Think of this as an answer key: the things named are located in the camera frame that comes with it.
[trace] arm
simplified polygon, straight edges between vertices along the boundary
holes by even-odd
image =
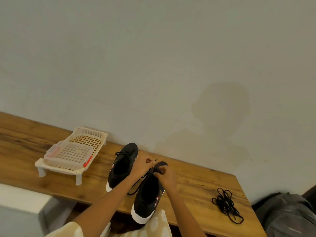
[[[154,175],[168,194],[182,237],[206,237],[177,191],[177,181],[173,169],[168,166],[161,166],[160,171],[163,173],[162,175],[157,172]]]
[[[101,235],[133,184],[154,165],[155,162],[151,157],[137,157],[130,175],[74,220],[80,225],[85,237],[99,237]]]

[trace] shoe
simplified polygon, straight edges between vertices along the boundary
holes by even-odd
[[[112,164],[106,183],[107,192],[110,192],[130,174],[134,161],[138,156],[138,147],[135,143],[129,143],[115,154],[116,158]]]
[[[139,224],[146,224],[154,214],[160,198],[165,192],[160,181],[154,176],[154,172],[160,172],[159,166],[167,166],[164,161],[158,162],[146,174],[145,179],[138,187],[131,214]]]

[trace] wood grain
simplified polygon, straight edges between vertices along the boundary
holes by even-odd
[[[0,183],[8,184],[53,196],[69,198],[92,204],[106,194],[108,172],[115,152],[122,145],[108,142],[103,146],[89,169],[82,175],[82,184],[76,186],[75,177],[47,171],[38,177],[34,163],[71,131],[0,112]],[[219,171],[192,165],[165,156],[150,154],[158,161],[174,167],[178,189],[188,208],[209,234],[226,237],[266,236],[251,205],[236,177]],[[217,188],[229,189],[233,193],[235,207],[245,218],[236,225],[222,214],[211,199],[217,196]],[[135,196],[126,196],[118,211],[130,213]],[[166,211],[169,224],[177,225],[170,201],[164,195],[159,208]]]

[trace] loose shoelace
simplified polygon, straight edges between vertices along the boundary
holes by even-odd
[[[222,188],[217,189],[219,195],[217,198],[212,198],[212,203],[218,205],[219,210],[227,215],[229,219],[235,224],[241,224],[244,222],[244,218],[239,214],[239,211],[234,207],[234,202],[232,201],[232,193],[230,190],[223,190]],[[241,219],[240,222],[236,222],[236,216]]]
[[[134,150],[132,150],[131,152],[129,152],[129,151],[119,151],[119,152],[116,152],[115,155],[122,155],[125,163],[129,164],[131,162],[131,156],[132,156],[133,153],[134,153]]]
[[[142,178],[145,178],[147,175],[154,175],[153,173],[150,173],[150,170],[151,170],[151,168],[147,171],[147,173],[146,173],[146,174],[144,174],[144,175],[142,176]],[[141,186],[141,184],[137,187],[137,189],[136,189],[136,190],[135,190],[132,194],[130,194],[130,193],[127,193],[127,194],[128,194],[128,195],[135,195],[135,194],[136,194],[136,192],[139,190],[140,186]]]

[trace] gray fabric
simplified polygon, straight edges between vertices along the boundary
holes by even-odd
[[[316,215],[300,195],[281,193],[255,212],[268,237],[316,236]]]

